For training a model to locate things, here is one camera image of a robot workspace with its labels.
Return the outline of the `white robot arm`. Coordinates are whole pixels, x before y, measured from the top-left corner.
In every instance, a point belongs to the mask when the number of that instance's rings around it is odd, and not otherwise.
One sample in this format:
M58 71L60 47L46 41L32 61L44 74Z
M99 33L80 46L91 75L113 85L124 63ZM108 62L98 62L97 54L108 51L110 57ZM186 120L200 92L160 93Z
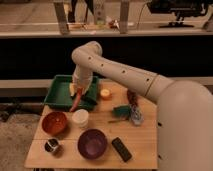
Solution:
M96 72L157 105L158 171L213 171L213 94L205 86L108 60L96 41L74 49L72 60L76 85L88 88Z

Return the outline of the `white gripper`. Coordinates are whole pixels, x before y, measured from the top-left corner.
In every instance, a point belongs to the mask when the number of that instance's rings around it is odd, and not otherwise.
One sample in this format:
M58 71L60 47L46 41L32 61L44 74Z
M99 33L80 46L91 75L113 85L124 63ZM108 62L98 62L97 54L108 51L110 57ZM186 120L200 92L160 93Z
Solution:
M74 73L72 75L72 81L75 84L75 88L82 88L83 92L82 94L85 94L93 80L93 72L86 68L82 67L80 65L77 65L75 67Z

